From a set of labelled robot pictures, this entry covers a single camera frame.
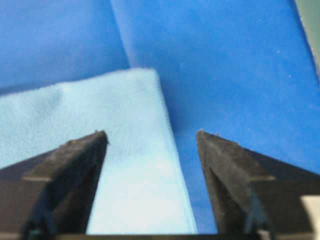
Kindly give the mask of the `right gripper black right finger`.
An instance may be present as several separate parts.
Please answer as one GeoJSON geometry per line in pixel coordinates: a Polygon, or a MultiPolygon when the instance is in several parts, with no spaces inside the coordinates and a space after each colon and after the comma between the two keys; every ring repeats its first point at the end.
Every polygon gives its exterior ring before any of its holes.
{"type": "Polygon", "coordinates": [[[196,144],[219,236],[319,239],[318,174],[202,130],[196,144]]]}

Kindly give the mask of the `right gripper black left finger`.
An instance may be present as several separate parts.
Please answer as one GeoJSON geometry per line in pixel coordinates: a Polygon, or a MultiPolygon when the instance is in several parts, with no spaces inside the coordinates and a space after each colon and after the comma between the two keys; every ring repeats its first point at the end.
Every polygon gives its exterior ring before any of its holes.
{"type": "Polygon", "coordinates": [[[87,231],[108,137],[96,131],[0,170],[0,237],[87,231]]]}

